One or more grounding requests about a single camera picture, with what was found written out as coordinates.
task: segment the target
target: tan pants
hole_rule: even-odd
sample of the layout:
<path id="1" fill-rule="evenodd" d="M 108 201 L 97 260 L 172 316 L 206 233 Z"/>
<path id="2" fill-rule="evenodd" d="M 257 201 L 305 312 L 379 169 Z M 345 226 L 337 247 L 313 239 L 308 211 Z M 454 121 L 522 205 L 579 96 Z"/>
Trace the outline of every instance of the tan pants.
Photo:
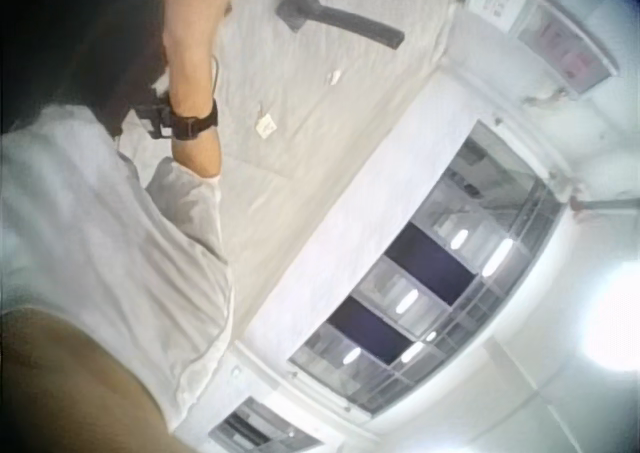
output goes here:
<path id="1" fill-rule="evenodd" d="M 3 315 L 2 363 L 3 428 L 22 444 L 15 451 L 190 451 L 142 384 L 64 321 L 26 309 Z"/>

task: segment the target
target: fluorescent light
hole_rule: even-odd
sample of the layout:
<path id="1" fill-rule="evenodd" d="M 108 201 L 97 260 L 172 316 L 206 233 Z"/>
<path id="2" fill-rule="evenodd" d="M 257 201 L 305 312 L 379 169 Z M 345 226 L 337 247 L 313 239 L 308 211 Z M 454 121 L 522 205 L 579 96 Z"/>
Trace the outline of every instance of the fluorescent light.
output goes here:
<path id="1" fill-rule="evenodd" d="M 493 252 L 493 255 L 491 255 L 491 258 L 487 261 L 487 264 L 484 265 L 482 276 L 486 278 L 493 275 L 511 251 L 512 246 L 513 240 L 511 238 L 505 238 L 502 240 L 498 249 Z"/>
<path id="2" fill-rule="evenodd" d="M 400 359 L 403 363 L 409 363 L 411 360 L 413 360 L 414 356 L 422 351 L 422 348 L 424 348 L 424 344 L 418 341 L 417 343 L 411 345 L 409 349 L 402 354 Z"/>
<path id="3" fill-rule="evenodd" d="M 342 364 L 346 366 L 350 363 L 353 363 L 360 356 L 360 353 L 362 353 L 362 350 L 360 348 L 354 348 L 347 354 L 347 356 L 344 357 L 344 360 L 342 360 Z"/>
<path id="4" fill-rule="evenodd" d="M 449 245 L 451 249 L 457 250 L 460 248 L 462 244 L 467 241 L 467 236 L 469 236 L 469 230 L 460 230 L 456 236 L 453 237 L 453 240 L 451 240 L 451 244 Z"/>
<path id="5" fill-rule="evenodd" d="M 640 262 L 625 263 L 609 278 L 588 315 L 586 355 L 614 371 L 640 371 Z"/>
<path id="6" fill-rule="evenodd" d="M 409 293 L 407 293 L 407 296 L 405 296 L 402 301 L 400 301 L 400 303 L 398 303 L 398 306 L 396 307 L 396 313 L 398 313 L 399 315 L 404 314 L 409 307 L 411 307 L 411 305 L 413 305 L 416 300 L 418 299 L 418 290 L 411 290 Z"/>

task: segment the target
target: light fixture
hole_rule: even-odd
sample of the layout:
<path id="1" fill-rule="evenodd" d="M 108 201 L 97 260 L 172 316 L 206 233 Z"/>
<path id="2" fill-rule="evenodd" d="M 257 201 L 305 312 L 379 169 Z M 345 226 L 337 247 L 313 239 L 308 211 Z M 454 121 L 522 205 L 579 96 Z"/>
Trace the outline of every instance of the light fixture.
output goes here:
<path id="1" fill-rule="evenodd" d="M 487 278 L 488 276 L 493 275 L 507 257 L 512 247 L 513 240 L 511 238 L 505 238 L 502 240 L 500 246 L 498 246 L 496 251 L 493 252 L 493 255 L 491 255 L 491 258 L 487 261 L 487 264 L 484 265 L 484 268 L 482 269 L 482 276 Z"/>
<path id="2" fill-rule="evenodd" d="M 420 343 L 419 341 L 414 343 L 409 347 L 407 351 L 402 354 L 400 360 L 402 360 L 403 363 L 409 363 L 411 360 L 413 360 L 414 356 L 422 351 L 422 348 L 424 348 L 424 343 Z"/>
<path id="3" fill-rule="evenodd" d="M 587 318 L 583 350 L 615 371 L 640 371 L 640 262 L 621 265 Z"/>
<path id="4" fill-rule="evenodd" d="M 360 356 L 360 353 L 362 353 L 362 350 L 360 348 L 354 348 L 349 353 L 347 353 L 347 356 L 345 356 L 344 360 L 342 360 L 342 364 L 346 366 L 353 363 Z"/>
<path id="5" fill-rule="evenodd" d="M 456 233 L 456 236 L 451 240 L 450 247 L 452 250 L 457 250 L 462 246 L 462 244 L 467 241 L 467 236 L 469 236 L 469 230 L 460 230 Z"/>
<path id="6" fill-rule="evenodd" d="M 416 300 L 418 299 L 418 290 L 413 289 L 411 290 L 409 293 L 407 293 L 407 296 L 405 296 L 400 303 L 398 303 L 398 306 L 396 306 L 396 313 L 399 315 L 404 314 L 410 307 L 411 305 L 413 305 Z"/>

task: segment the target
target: black wristwatch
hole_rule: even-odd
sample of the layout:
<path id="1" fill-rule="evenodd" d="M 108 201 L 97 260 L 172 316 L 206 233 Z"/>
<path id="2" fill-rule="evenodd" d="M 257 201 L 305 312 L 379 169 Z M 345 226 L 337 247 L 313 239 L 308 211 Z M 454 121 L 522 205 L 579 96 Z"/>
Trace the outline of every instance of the black wristwatch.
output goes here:
<path id="1" fill-rule="evenodd" d="M 211 113 L 204 118 L 176 115 L 171 108 L 168 96 L 158 100 L 153 106 L 135 108 L 138 118 L 154 140 L 172 137 L 180 141 L 195 140 L 204 130 L 218 126 L 218 104 L 215 98 Z"/>

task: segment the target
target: person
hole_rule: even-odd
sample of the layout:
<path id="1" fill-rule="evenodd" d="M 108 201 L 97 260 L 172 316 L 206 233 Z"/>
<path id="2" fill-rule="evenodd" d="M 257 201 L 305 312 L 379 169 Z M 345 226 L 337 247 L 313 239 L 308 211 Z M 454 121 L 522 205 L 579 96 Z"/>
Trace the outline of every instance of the person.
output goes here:
<path id="1" fill-rule="evenodd" d="M 173 157 L 146 189 L 86 108 L 2 137 L 2 416 L 20 451 L 189 451 L 172 433 L 233 316 L 211 69 L 229 4 L 164 0 Z"/>

